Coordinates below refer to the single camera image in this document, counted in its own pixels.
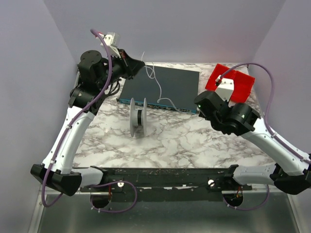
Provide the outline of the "white cable spool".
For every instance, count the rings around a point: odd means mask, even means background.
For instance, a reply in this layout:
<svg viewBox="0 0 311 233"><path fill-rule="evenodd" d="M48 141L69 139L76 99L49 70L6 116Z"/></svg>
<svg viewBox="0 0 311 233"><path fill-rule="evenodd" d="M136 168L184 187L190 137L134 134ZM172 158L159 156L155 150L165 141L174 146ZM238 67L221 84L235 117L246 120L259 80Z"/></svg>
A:
<svg viewBox="0 0 311 233"><path fill-rule="evenodd" d="M142 128L144 135L147 134L147 101L146 98L143 102L142 109L136 109L135 100L131 98L130 101L130 135L134 137L138 128Z"/></svg>

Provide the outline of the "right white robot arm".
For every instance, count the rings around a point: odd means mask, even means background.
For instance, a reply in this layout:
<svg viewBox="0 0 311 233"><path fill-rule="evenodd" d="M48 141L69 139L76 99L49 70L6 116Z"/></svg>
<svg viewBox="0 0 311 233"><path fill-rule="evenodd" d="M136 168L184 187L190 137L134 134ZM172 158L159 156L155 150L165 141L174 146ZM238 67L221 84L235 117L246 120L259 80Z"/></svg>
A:
<svg viewBox="0 0 311 233"><path fill-rule="evenodd" d="M284 193L297 195L311 186L311 156L278 136L265 125L251 106L229 106L214 91L204 91L194 99L200 117L223 134L235 134L253 143L274 160L268 166L231 166L230 178L240 185L273 185Z"/></svg>

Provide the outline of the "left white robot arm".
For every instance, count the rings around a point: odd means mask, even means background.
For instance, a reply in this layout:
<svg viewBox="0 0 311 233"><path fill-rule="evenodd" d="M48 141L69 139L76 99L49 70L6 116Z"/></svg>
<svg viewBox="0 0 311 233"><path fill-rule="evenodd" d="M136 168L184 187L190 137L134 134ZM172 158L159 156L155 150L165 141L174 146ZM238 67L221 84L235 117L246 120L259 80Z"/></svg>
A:
<svg viewBox="0 0 311 233"><path fill-rule="evenodd" d="M96 50L80 57L77 85L70 92L69 107L62 129L47 157L34 164L30 173L47 187L72 196L80 187L97 185L103 172L96 167L73 168L73 159L89 124L97 115L106 95L99 93L119 78L132 79L145 66L123 49L120 57L111 57L112 64Z"/></svg>

